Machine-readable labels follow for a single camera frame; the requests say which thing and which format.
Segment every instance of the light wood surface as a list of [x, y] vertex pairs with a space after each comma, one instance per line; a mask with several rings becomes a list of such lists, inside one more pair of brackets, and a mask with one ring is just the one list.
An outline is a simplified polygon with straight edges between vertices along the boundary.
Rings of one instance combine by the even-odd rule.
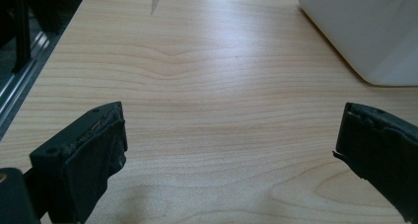
[[0, 166], [113, 101], [127, 164], [88, 223], [403, 223], [331, 151], [346, 102], [418, 124], [418, 89], [365, 83], [298, 0], [84, 0]]

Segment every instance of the wood grain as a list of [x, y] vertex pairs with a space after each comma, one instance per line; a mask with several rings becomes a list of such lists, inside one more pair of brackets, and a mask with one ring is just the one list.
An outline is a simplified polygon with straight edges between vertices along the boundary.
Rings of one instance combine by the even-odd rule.
[[83, 1], [1, 167], [122, 101], [127, 164], [89, 223], [403, 223], [331, 151], [346, 102], [418, 124], [417, 88], [365, 83], [298, 0], [152, 1]]

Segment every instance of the white object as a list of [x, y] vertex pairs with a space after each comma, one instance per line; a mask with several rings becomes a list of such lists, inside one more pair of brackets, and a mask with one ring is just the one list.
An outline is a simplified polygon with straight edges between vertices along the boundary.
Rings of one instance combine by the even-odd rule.
[[418, 0], [299, 0], [368, 82], [418, 86]]

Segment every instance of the wooden table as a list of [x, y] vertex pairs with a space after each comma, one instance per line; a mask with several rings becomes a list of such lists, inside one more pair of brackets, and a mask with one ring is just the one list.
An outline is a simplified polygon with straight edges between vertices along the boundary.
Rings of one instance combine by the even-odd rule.
[[346, 102], [418, 124], [417, 88], [365, 83], [298, 0], [152, 2], [83, 1], [1, 167], [122, 101], [127, 163], [89, 223], [403, 223], [331, 151]]

